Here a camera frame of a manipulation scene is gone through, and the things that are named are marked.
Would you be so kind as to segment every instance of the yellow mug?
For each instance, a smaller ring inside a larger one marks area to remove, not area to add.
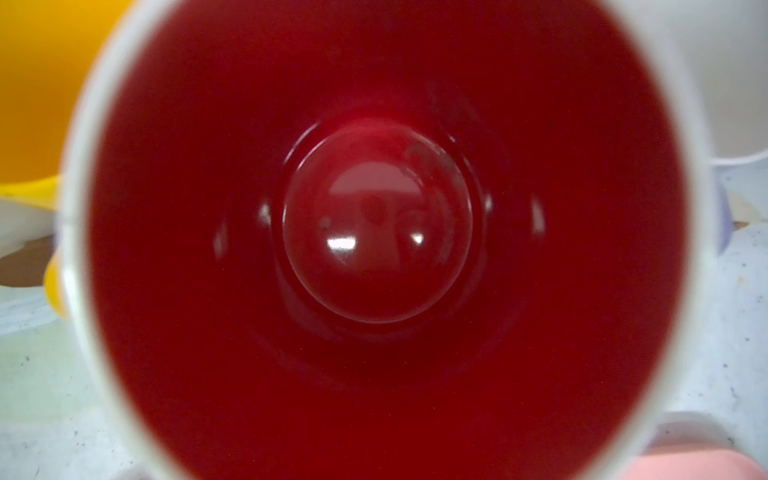
[[[0,2],[0,199],[55,210],[58,163],[81,84],[130,0]],[[56,256],[45,273],[54,309]]]

